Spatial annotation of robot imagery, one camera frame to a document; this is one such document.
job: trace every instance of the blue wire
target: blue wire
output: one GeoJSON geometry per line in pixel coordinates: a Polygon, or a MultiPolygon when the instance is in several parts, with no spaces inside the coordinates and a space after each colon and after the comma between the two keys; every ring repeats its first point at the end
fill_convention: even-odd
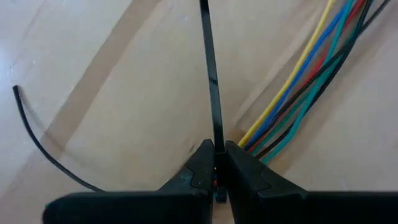
{"type": "Polygon", "coordinates": [[[293,86],[296,84],[296,82],[300,79],[300,77],[302,76],[304,70],[306,69],[306,67],[308,66],[308,64],[310,63],[311,59],[313,58],[313,56],[315,55],[315,53],[317,52],[318,48],[321,46],[321,44],[323,43],[323,41],[328,37],[328,35],[332,32],[332,30],[335,28],[335,26],[337,25],[338,21],[340,20],[341,16],[343,15],[343,11],[345,6],[343,6],[340,10],[340,12],[333,18],[333,20],[330,22],[330,24],[328,25],[328,27],[325,29],[325,31],[323,31],[322,35],[319,37],[319,39],[317,40],[317,42],[315,43],[315,45],[313,46],[312,50],[310,51],[310,53],[308,54],[307,58],[305,59],[304,63],[302,64],[302,66],[300,67],[300,70],[297,72],[296,76],[294,77],[294,79],[292,80],[292,82],[290,83],[289,87],[285,90],[284,94],[282,95],[282,97],[279,99],[279,101],[277,102],[277,104],[274,106],[274,109],[271,111],[271,113],[267,116],[267,118],[264,120],[264,122],[261,124],[260,128],[256,131],[256,133],[253,135],[253,137],[250,139],[250,141],[245,145],[245,149],[247,149],[247,146],[251,146],[253,145],[261,136],[261,134],[264,132],[264,130],[267,128],[269,122],[272,120],[272,118],[274,118],[276,112],[279,110],[280,106],[282,105],[282,103],[285,101],[287,95],[289,94],[289,92],[292,90],[293,86]]]}
{"type": "MultiPolygon", "coordinates": [[[[354,2],[354,0],[348,0],[347,3],[343,6],[344,14],[343,14],[343,16],[342,16],[342,18],[340,20],[340,23],[338,24],[338,28],[336,30],[336,34],[333,37],[333,41],[332,41],[332,43],[330,45],[328,54],[326,55],[326,59],[323,62],[322,66],[324,66],[324,64],[331,58],[331,55],[333,54],[333,51],[335,50],[335,47],[336,47],[337,42],[338,42],[338,39],[340,38],[340,34],[343,31],[346,17],[348,16],[349,10],[351,9],[351,5],[352,5],[353,2],[354,2]]],[[[301,120],[303,119],[303,117],[305,115],[305,112],[307,111],[308,107],[310,106],[310,104],[312,102],[312,99],[317,94],[317,91],[319,90],[320,86],[324,84],[324,82],[327,80],[327,78],[329,77],[329,75],[331,74],[332,71],[333,71],[333,69],[329,68],[324,73],[322,73],[322,75],[317,79],[317,81],[315,82],[314,86],[310,90],[310,92],[309,92],[309,94],[307,96],[307,99],[305,100],[305,103],[304,103],[304,106],[303,106],[302,110],[300,111],[300,113],[297,116],[297,119],[293,123],[292,129],[289,131],[288,135],[275,147],[275,149],[272,150],[262,160],[262,162],[264,164],[268,163],[293,138],[293,135],[295,134],[297,128],[299,127],[299,124],[300,124],[301,120]]]]}

